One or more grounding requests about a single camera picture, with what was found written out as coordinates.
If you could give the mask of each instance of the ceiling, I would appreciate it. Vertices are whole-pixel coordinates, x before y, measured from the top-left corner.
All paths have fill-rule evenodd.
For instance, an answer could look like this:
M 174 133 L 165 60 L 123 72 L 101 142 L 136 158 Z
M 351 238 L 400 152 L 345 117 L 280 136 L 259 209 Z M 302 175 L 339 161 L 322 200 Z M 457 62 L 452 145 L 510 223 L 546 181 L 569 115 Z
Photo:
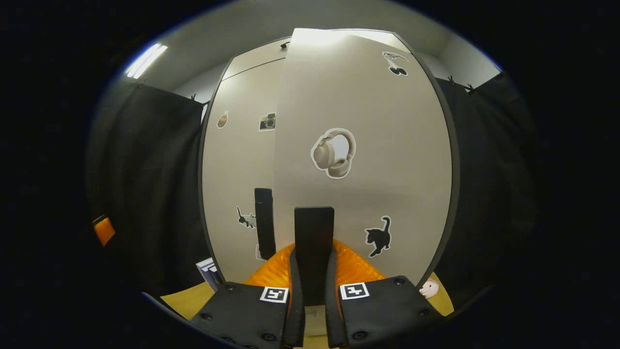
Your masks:
M 144 74 L 148 84 L 173 91 L 231 57 L 295 28 L 381 29 L 398 33 L 414 50 L 438 56 L 451 32 L 408 7 L 382 0 L 239 0 L 168 31 L 168 46 Z

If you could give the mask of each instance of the black curtain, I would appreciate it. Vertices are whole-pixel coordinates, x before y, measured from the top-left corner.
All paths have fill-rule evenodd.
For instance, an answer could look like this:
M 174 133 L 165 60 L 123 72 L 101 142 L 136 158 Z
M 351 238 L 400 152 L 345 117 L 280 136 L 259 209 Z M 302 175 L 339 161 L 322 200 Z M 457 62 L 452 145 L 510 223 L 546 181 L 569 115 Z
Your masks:
M 91 125 L 86 159 L 91 219 L 109 217 L 104 247 L 154 297 L 203 281 L 209 257 L 198 203 L 203 105 L 121 79 Z
M 461 184 L 454 227 L 435 271 L 459 310 L 508 274 L 534 229 L 536 135 L 505 73 L 469 93 L 437 81 L 454 119 Z

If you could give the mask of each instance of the yellow surface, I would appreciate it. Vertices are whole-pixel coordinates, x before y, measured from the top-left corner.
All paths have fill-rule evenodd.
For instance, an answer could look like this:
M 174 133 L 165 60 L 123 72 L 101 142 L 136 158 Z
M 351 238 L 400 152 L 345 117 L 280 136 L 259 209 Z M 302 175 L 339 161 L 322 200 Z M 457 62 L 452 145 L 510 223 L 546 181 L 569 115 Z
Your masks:
M 191 320 L 211 299 L 213 293 L 211 287 L 204 282 L 181 292 L 161 296 L 161 299 L 182 317 Z
M 446 291 L 446 288 L 443 287 L 443 284 L 439 280 L 439 277 L 435 272 L 430 273 L 430 278 L 435 279 L 439 284 L 439 291 L 433 297 L 427 299 L 430 305 L 435 308 L 439 312 L 439 314 L 443 316 L 448 316 L 448 314 L 454 311 L 454 306 L 452 305 L 452 301 L 450 300 L 450 296 Z
M 304 349 L 325 349 L 327 346 L 327 335 L 304 337 Z

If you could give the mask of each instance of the white door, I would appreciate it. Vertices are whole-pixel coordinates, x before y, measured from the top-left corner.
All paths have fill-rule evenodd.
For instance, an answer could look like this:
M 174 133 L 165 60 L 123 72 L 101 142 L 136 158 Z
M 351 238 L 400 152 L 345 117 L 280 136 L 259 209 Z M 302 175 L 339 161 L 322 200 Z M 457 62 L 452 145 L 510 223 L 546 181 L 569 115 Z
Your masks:
M 273 187 L 275 131 L 259 128 L 261 117 L 276 111 L 283 63 L 224 79 L 211 107 L 202 195 L 211 249 L 226 281 L 244 283 L 264 263 L 256 257 L 254 188 Z
M 295 207 L 332 206 L 334 238 L 386 276 L 402 274 L 418 283 L 446 224 L 452 170 L 444 114 L 414 56 L 346 32 L 295 29 L 277 111 L 277 250 L 294 242 Z M 345 129 L 355 140 L 344 177 L 337 169 L 331 176 L 320 170 L 312 157 L 330 129 Z M 328 143 L 334 158 L 322 161 L 336 168 L 349 142 L 340 135 Z M 367 235 L 374 240 L 369 243 Z

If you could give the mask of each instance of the orange tag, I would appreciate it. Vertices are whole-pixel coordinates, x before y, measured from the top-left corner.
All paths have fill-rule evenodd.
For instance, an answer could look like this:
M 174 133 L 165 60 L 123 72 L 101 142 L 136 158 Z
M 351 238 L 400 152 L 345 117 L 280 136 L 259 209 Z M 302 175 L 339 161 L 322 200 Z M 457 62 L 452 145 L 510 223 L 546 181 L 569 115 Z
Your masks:
M 95 233 L 102 246 L 105 246 L 105 244 L 110 241 L 110 238 L 116 234 L 112 227 L 112 223 L 110 223 L 110 219 L 104 215 L 93 221 L 93 224 L 95 225 Z

